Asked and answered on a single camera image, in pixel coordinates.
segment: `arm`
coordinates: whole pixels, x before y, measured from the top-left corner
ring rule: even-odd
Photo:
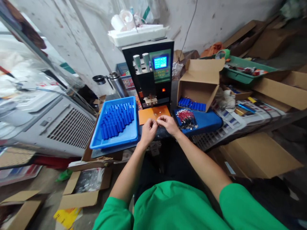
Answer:
[[[196,147],[178,128],[172,117],[162,115],[157,119],[157,123],[178,141],[193,169],[197,172],[201,180],[209,187],[214,197],[219,202],[219,195],[222,189],[231,184],[231,180],[207,154]]]
[[[117,178],[111,190],[110,197],[123,200],[126,204],[130,203],[141,172],[145,151],[153,141],[157,128],[157,122],[153,119],[148,119],[143,125],[141,140]]]

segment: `blue display screen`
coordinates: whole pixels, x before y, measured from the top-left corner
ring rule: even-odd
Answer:
[[[165,68],[167,66],[167,57],[155,58],[153,62],[155,69]]]

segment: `black pants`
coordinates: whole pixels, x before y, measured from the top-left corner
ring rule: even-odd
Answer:
[[[156,164],[150,153],[146,153],[141,169],[141,175],[136,192],[134,204],[140,195],[155,184],[168,180],[176,180],[191,185],[201,191],[204,186],[192,168],[179,144],[173,138],[161,140],[160,161],[164,173],[159,173],[159,165]]]

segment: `air conditioner unit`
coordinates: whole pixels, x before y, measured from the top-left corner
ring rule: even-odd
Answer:
[[[5,135],[0,131],[1,144],[59,157],[83,156],[96,118],[65,96],[54,92],[35,93],[41,100],[45,100],[46,95],[52,95],[54,99],[49,98],[49,103],[40,103],[41,106],[33,109],[40,100],[31,98],[31,93],[27,96],[35,101],[32,106],[22,106],[22,103],[29,104],[25,94],[20,96],[21,99],[14,98],[17,108],[31,111],[33,118],[18,127],[4,124],[11,129],[2,129],[10,130]]]

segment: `orange work pad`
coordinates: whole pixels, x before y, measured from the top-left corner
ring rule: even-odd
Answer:
[[[157,118],[161,115],[170,116],[169,109],[167,108],[166,105],[138,111],[138,119],[139,119],[140,125],[145,124],[148,118],[157,120]]]

